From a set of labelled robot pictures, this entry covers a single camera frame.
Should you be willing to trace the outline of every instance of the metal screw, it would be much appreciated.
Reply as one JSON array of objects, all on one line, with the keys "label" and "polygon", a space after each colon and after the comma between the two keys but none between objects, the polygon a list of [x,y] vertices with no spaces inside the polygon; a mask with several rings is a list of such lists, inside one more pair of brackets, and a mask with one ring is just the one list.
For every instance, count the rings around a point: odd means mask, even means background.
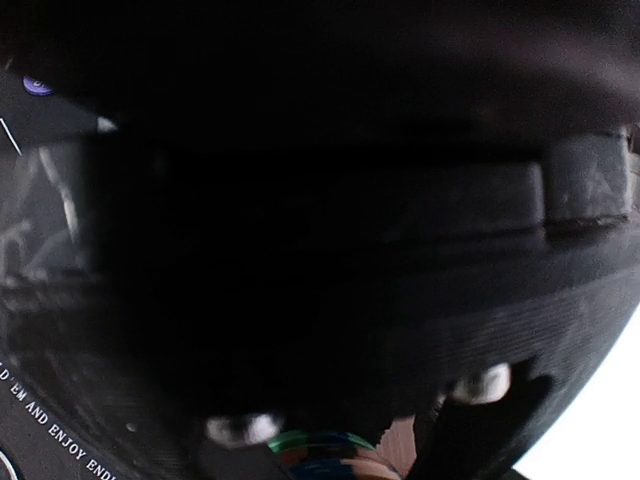
[{"label": "metal screw", "polygon": [[484,372],[462,377],[450,398],[465,405],[485,405],[501,400],[511,386],[511,367],[501,363]]},{"label": "metal screw", "polygon": [[248,447],[274,438],[283,421],[277,415],[260,413],[239,417],[213,417],[207,420],[206,434],[210,440],[226,448]]}]

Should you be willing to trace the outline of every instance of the stack of poker chips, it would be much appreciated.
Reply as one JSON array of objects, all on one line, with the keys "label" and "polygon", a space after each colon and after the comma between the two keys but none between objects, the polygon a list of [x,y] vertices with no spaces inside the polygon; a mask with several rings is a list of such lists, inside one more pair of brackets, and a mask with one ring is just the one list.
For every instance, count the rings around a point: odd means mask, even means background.
[{"label": "stack of poker chips", "polygon": [[350,433],[290,431],[269,447],[296,480],[402,480],[375,447]]}]

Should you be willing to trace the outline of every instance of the white surface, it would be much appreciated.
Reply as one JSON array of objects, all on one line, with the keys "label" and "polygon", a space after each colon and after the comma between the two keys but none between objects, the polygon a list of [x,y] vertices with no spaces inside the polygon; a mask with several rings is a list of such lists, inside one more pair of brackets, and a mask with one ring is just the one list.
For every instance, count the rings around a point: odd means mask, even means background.
[{"label": "white surface", "polygon": [[530,480],[640,480],[640,309],[516,469]]}]

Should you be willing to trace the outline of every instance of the purple poker chip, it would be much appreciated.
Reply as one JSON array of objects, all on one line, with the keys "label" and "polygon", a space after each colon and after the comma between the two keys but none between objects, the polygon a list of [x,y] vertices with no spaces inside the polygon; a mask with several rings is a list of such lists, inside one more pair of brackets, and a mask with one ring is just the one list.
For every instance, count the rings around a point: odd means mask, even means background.
[{"label": "purple poker chip", "polygon": [[37,97],[46,97],[47,95],[51,95],[53,93],[53,90],[47,87],[40,80],[34,80],[31,77],[24,77],[22,84],[24,85],[24,88],[27,90],[27,92]]}]

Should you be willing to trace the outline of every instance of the purple button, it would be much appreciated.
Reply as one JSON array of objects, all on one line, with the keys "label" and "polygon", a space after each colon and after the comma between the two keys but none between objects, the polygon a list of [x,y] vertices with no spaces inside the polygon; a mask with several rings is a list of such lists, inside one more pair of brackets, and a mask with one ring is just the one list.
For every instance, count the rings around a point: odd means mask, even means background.
[{"label": "purple button", "polygon": [[22,84],[24,85],[24,88],[27,89],[27,92],[37,97],[46,97],[53,93],[53,90],[47,87],[40,80],[34,80],[31,77],[24,77]]}]

